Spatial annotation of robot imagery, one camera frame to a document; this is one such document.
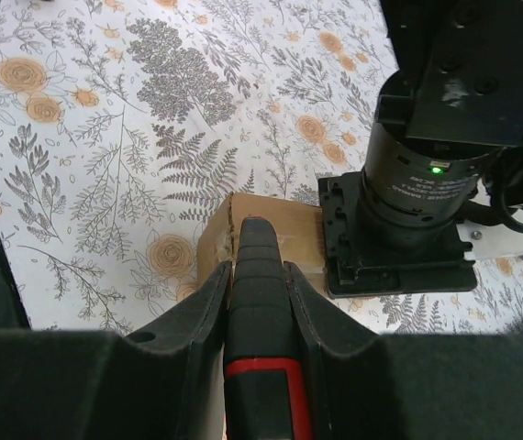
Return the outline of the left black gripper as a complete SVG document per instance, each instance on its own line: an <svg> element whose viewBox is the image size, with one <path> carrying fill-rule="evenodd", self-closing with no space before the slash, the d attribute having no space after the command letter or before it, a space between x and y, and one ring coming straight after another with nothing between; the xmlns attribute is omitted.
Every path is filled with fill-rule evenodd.
<svg viewBox="0 0 523 440"><path fill-rule="evenodd" d="M477 286L472 245L453 222L398 225L360 172L318 180L326 253L326 290L332 299L432 292L469 292Z"/></svg>

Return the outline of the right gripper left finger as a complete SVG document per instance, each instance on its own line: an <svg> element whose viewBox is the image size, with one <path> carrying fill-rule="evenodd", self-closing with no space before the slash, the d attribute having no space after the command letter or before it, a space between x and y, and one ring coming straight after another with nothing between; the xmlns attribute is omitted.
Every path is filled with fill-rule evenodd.
<svg viewBox="0 0 523 440"><path fill-rule="evenodd" d="M139 330L0 330L0 439L218 439L232 268Z"/></svg>

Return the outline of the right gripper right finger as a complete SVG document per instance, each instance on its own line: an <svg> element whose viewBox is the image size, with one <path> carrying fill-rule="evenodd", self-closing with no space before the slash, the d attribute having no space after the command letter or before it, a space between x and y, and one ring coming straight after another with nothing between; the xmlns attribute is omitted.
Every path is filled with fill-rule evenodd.
<svg viewBox="0 0 523 440"><path fill-rule="evenodd" d="M378 335L284 272L316 439L523 439L523 335Z"/></svg>

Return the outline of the brown cardboard box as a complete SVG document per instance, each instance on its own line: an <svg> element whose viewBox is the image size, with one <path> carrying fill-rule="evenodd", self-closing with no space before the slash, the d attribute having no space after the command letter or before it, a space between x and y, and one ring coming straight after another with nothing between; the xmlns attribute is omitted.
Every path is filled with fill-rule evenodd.
<svg viewBox="0 0 523 440"><path fill-rule="evenodd" d="M299 263L311 273L315 281L320 272L321 246L319 238L319 212L316 207L308 204L278 200L270 197L234 192L229 195L213 213L204 228L197 243L197 279L203 283L211 275L213 269L221 262L228 262L232 267L229 277L230 293L235 263L239 250L239 234L241 223L248 217L258 216L266 219L272 225L277 236L277 243L283 265L286 262ZM287 291L295 319L299 356L302 366L303 379L306 388L310 420L313 429L313 438L318 437L313 425L312 412L309 402L307 379L304 372L304 343L301 335L301 318L297 317L291 302L294 289L293 282L284 266Z"/></svg>

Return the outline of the red black utility knife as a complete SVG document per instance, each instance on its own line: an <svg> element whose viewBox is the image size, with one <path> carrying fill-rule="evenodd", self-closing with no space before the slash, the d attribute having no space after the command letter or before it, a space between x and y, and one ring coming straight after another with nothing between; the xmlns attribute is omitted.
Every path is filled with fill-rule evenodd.
<svg viewBox="0 0 523 440"><path fill-rule="evenodd" d="M223 369L229 439L313 438L277 236L258 216L241 223Z"/></svg>

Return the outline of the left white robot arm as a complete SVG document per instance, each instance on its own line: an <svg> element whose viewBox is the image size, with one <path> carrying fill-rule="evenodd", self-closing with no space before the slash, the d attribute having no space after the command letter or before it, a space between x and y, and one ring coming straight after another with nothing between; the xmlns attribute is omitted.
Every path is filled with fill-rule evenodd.
<svg viewBox="0 0 523 440"><path fill-rule="evenodd" d="M318 183L329 296L468 292L523 257L523 1L384 1L362 169Z"/></svg>

